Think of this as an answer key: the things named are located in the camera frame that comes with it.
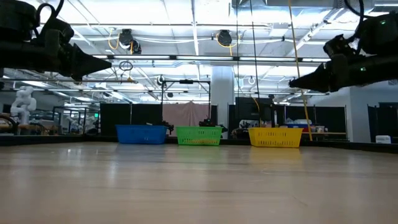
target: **plastic basket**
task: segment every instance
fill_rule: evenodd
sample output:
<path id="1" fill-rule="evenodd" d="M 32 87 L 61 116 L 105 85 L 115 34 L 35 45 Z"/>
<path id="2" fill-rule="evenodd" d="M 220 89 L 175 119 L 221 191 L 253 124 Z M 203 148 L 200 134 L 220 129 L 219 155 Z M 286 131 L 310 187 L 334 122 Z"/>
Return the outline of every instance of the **plastic basket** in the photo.
<path id="1" fill-rule="evenodd" d="M 167 127 L 151 125 L 116 125 L 121 144 L 164 144 Z"/>
<path id="2" fill-rule="evenodd" d="M 300 147 L 302 128 L 249 128 L 250 142 L 257 147 Z"/>
<path id="3" fill-rule="evenodd" d="M 177 127 L 179 145 L 218 146 L 222 127 Z"/>

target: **metal frame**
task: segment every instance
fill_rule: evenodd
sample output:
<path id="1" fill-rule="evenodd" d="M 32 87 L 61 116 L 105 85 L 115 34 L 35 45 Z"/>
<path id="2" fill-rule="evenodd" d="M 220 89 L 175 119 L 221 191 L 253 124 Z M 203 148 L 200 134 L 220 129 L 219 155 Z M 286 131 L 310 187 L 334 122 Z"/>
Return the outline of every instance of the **metal frame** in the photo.
<path id="1" fill-rule="evenodd" d="M 186 80 L 180 80 L 180 81 L 175 81 L 175 80 L 163 80 L 162 81 L 162 99 L 160 101 L 160 105 L 162 107 L 162 119 L 163 119 L 163 98 L 164 98 L 164 86 L 166 83 L 171 83 L 170 86 L 172 86 L 174 83 L 181 83 L 181 81 L 186 81 Z M 208 109 L 208 118 L 210 119 L 211 116 L 211 82 L 210 81 L 198 81 L 198 80 L 188 80 L 190 82 L 192 82 L 192 84 L 194 83 L 198 83 L 199 85 L 201 85 L 201 83 L 207 83 L 209 85 L 209 90 L 206 91 L 209 94 L 209 109 Z"/>

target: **column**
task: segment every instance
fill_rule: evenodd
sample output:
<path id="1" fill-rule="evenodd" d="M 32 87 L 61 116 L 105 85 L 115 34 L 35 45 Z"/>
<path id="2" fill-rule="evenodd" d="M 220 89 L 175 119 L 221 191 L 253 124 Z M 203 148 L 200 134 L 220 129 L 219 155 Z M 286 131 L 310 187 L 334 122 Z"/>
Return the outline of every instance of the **column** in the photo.
<path id="1" fill-rule="evenodd" d="M 228 128 L 228 105 L 234 104 L 234 73 L 232 67 L 215 66 L 211 74 L 211 105 L 218 106 L 218 124 Z"/>

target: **ventilation duct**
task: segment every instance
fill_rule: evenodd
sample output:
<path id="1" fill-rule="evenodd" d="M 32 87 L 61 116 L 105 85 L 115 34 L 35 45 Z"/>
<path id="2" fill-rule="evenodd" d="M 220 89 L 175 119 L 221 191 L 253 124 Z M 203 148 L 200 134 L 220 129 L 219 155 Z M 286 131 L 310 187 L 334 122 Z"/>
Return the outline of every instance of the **ventilation duct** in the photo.
<path id="1" fill-rule="evenodd" d="M 289 7 L 288 1 L 281 0 L 240 0 L 239 11 L 240 10 L 250 10 L 250 2 L 252 2 L 253 10 L 264 10 L 270 7 Z M 353 7 L 359 8 L 359 1 L 349 0 Z M 232 8 L 236 9 L 236 1 L 232 0 Z M 365 10 L 372 10 L 374 7 L 374 0 L 364 0 Z M 318 9 L 332 9 L 332 8 L 343 8 L 344 0 L 294 0 L 292 1 L 292 7 L 313 7 Z"/>

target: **cable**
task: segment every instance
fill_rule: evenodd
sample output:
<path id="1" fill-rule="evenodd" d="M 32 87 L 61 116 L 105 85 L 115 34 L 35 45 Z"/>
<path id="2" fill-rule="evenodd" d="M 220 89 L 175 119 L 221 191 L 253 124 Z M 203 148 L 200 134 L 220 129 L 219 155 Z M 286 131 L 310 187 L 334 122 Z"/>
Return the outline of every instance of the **cable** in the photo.
<path id="1" fill-rule="evenodd" d="M 239 31 L 238 31 L 238 29 L 239 29 L 239 24 L 238 24 L 238 7 L 239 7 L 239 4 L 238 4 L 238 1 L 239 0 L 236 0 L 236 38 L 238 39 L 239 38 Z M 239 46 L 236 48 L 236 56 L 238 57 L 239 56 Z M 238 67 L 238 102 L 235 102 L 236 104 L 239 104 L 239 89 L 241 88 L 240 87 L 240 85 L 239 85 L 239 60 L 236 62 L 236 65 L 237 65 L 237 67 Z M 239 109 L 239 106 L 238 106 L 238 122 L 241 122 L 240 121 L 240 119 L 241 119 L 241 116 L 240 116 L 240 109 Z"/>
<path id="2" fill-rule="evenodd" d="M 43 3 L 43 4 L 41 4 L 41 5 L 39 5 L 38 6 L 38 8 L 37 8 L 37 11 L 36 11 L 36 21 L 40 24 L 40 14 L 42 13 L 42 10 L 43 10 L 43 8 L 44 7 L 49 7 L 50 9 L 51 9 L 51 15 L 50 15 L 50 18 L 51 17 L 56 17 L 55 16 L 55 9 L 54 9 L 54 7 L 52 6 L 52 5 L 50 5 L 49 3 Z"/>
<path id="3" fill-rule="evenodd" d="M 60 14 L 62 6 L 63 6 L 63 0 L 60 0 L 60 4 L 58 4 L 57 10 L 55 10 L 54 17 L 57 17 Z"/>
<path id="4" fill-rule="evenodd" d="M 254 19 L 253 19 L 253 5 L 252 5 L 252 0 L 250 0 L 250 13 L 251 13 L 251 25 L 252 25 L 252 31 L 253 31 L 253 46 L 254 46 L 254 65 L 256 66 L 256 84 L 257 84 L 257 96 L 260 101 L 260 88 L 259 88 L 259 73 L 257 70 L 257 52 L 256 52 L 256 36 L 254 34 Z M 260 127 L 261 127 L 261 108 L 259 107 L 259 121 L 260 121 Z"/>
<path id="5" fill-rule="evenodd" d="M 112 29 L 111 29 L 111 31 L 109 32 L 109 38 L 112 36 Z M 113 50 L 116 50 L 116 49 L 118 49 L 118 47 L 119 47 L 119 37 L 120 37 L 120 33 L 118 34 L 118 39 L 117 39 L 117 41 L 116 41 L 116 47 L 113 47 L 112 45 L 111 45 L 111 39 L 109 39 L 108 40 L 108 45 L 109 45 L 109 47 L 111 48 L 111 49 L 113 49 Z"/>
<path id="6" fill-rule="evenodd" d="M 133 46 L 133 42 L 131 41 L 130 42 L 130 54 L 133 54 L 134 53 L 134 51 L 132 50 L 132 46 Z"/>
<path id="7" fill-rule="evenodd" d="M 260 105 L 259 105 L 259 103 L 257 103 L 257 100 L 255 99 L 255 98 L 253 98 L 252 97 L 252 99 L 254 100 L 254 102 L 256 103 L 256 105 L 257 105 L 257 108 L 258 108 L 258 110 L 259 110 L 259 113 L 260 113 Z M 261 115 L 259 115 L 260 116 L 260 128 L 262 127 L 262 122 L 261 122 Z"/>
<path id="8" fill-rule="evenodd" d="M 295 58 L 296 58 L 297 75 L 300 78 L 299 58 L 297 57 L 296 36 L 294 33 L 294 25 L 293 25 L 292 0 L 289 0 L 289 11 L 290 11 L 290 20 L 291 20 L 291 24 L 292 24 L 293 46 L 294 46 L 294 54 L 295 54 Z M 302 96 L 303 102 L 304 102 L 304 112 L 305 112 L 305 119 L 307 120 L 308 133 L 310 134 L 310 141 L 312 141 L 312 132 L 311 132 L 310 120 L 308 118 L 308 110 L 307 110 L 307 99 L 306 99 L 306 97 L 304 95 L 304 91 L 302 89 L 301 89 L 301 96 Z"/>
<path id="9" fill-rule="evenodd" d="M 364 19 L 364 14 L 365 14 L 365 5 L 363 3 L 363 0 L 359 0 L 359 8 L 361 10 L 361 15 L 359 16 L 359 24 L 358 24 L 358 31 L 362 31 L 362 26 L 363 26 L 363 19 Z M 359 53 L 361 53 L 361 49 L 362 49 L 362 44 L 361 41 L 358 42 L 358 46 L 355 50 L 355 54 L 359 55 Z"/>
<path id="10" fill-rule="evenodd" d="M 349 4 L 348 0 L 344 0 L 344 3 L 346 4 L 347 8 L 348 8 L 353 14 L 356 14 L 357 16 L 361 16 L 361 13 L 358 12 L 357 10 L 355 10 L 355 9 Z M 372 18 L 372 16 L 365 16 L 365 15 L 363 15 L 363 17 L 364 17 L 364 18 L 367 18 L 367 19 Z"/>

